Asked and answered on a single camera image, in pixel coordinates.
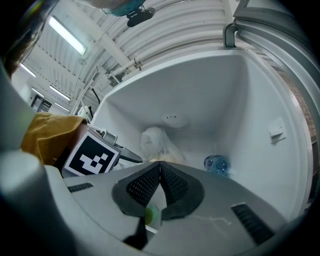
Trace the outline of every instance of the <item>gray surface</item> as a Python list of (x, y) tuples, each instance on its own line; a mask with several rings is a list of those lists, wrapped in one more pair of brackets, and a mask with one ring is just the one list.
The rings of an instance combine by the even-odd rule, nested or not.
[[(163, 221), (143, 251), (156, 255), (233, 255), (256, 247), (252, 238), (230, 209), (239, 203), (248, 206), (274, 231), (286, 222), (273, 208), (238, 183), (212, 173), (171, 164), (197, 178), (204, 186), (201, 205), (189, 216)], [(81, 208), (113, 236), (132, 235), (138, 218), (124, 215), (111, 197), (113, 184), (141, 170), (142, 165), (117, 172), (64, 179), (67, 186), (90, 182), (94, 187), (72, 193)]]
[(143, 251), (157, 255), (234, 255), (256, 247), (231, 206), (247, 205), (275, 232), (286, 222), (267, 203), (226, 177), (171, 164), (197, 178), (205, 189), (201, 205), (189, 216), (163, 221)]
[(74, 255), (73, 236), (56, 208), (44, 166), (20, 150), (0, 153), (1, 198), (53, 255)]
[(139, 164), (124, 170), (101, 174), (65, 178), (65, 184), (74, 186), (89, 182), (94, 187), (72, 193), (81, 208), (103, 229), (120, 240), (135, 233), (139, 218), (125, 215), (112, 198), (114, 184), (124, 177), (140, 171), (150, 163)]
[[(83, 206), (75, 200), (74, 195), (79, 194), (82, 191), (70, 193), (66, 186), (66, 183), (68, 184), (68, 186), (77, 185), (83, 182), (87, 182), (88, 180), (86, 178), (100, 178), (102, 176), (107, 176), (110, 173), (88, 175), (75, 178), (66, 178), (65, 183), (58, 169), (52, 166), (46, 166), (45, 169), (50, 182), (50, 188), (53, 194), (56, 207), (58, 208), (66, 225), (73, 233), (77, 255), (146, 255), (145, 253), (124, 244), (122, 241), (117, 239), (114, 236), (114, 234), (104, 229), (100, 222), (96, 222), (96, 220), (92, 216), (88, 215), (88, 213), (83, 209)], [(92, 210), (98, 212), (100, 210), (100, 206), (97, 206), (96, 209)], [(103, 215), (103, 218), (105, 219), (107, 219), (108, 216), (108, 209), (106, 210), (107, 211)], [(118, 226), (118, 228), (123, 227), (121, 223), (118, 223)]]
[(11, 85), (6, 70), (0, 63), (0, 150), (17, 150), (20, 148), (25, 133), (35, 116), (14, 87)]

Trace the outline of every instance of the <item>ceiling beam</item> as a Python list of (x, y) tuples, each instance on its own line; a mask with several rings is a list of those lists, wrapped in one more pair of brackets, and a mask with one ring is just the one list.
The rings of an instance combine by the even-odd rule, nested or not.
[[(81, 24), (81, 28), (92, 37), (100, 40), (100, 45), (105, 48), (107, 52), (121, 65), (125, 66), (130, 59), (124, 54), (120, 47), (92, 20), (82, 9), (80, 9), (74, 2), (70, 0), (62, 1), (63, 7), (72, 19), (78, 24)], [(129, 68), (130, 71), (136, 70), (134, 66)]]
[(37, 44), (32, 49), (32, 54), (37, 55), (41, 60), (47, 63), (50, 67), (55, 69), (58, 73), (63, 75), (63, 77), (67, 78), (74, 85), (80, 86), (81, 88), (85, 87), (85, 83), (78, 79), (74, 74), (72, 74), (69, 70), (63, 67), (59, 62), (57, 62), (54, 58), (52, 58), (48, 53), (46, 53), (43, 49), (40, 48)]

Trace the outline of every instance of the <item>white panel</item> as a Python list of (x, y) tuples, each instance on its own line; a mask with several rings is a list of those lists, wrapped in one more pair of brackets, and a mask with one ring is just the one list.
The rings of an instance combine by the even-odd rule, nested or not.
[[(104, 98), (92, 123), (137, 153), (141, 132), (163, 127), (198, 169), (207, 156), (224, 155), (232, 179), (293, 220), (308, 197), (312, 156), (307, 123), (291, 94), (270, 66), (245, 50), (202, 52), (125, 81)], [(170, 113), (184, 116), (188, 126), (168, 126), (160, 116)], [(286, 138), (272, 143), (269, 126), (278, 118)]]

